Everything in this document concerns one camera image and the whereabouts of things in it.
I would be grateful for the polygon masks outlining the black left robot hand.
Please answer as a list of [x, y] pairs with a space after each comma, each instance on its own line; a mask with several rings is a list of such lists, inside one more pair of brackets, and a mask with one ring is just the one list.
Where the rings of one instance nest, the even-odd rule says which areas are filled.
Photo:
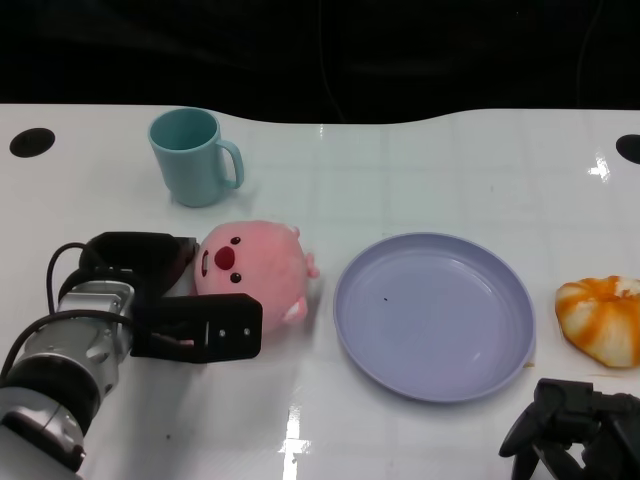
[[87, 243], [67, 284], [112, 280], [133, 287], [134, 357], [193, 364], [256, 357], [261, 304], [243, 293], [197, 294], [198, 249], [193, 237], [105, 232]]

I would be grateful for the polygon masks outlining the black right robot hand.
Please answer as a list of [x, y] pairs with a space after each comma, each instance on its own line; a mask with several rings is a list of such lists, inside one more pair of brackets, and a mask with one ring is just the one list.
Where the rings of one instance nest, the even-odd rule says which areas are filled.
[[637, 479], [639, 399], [604, 394], [591, 383], [543, 378], [499, 455], [514, 459], [513, 479], [530, 479], [539, 463], [559, 480]]

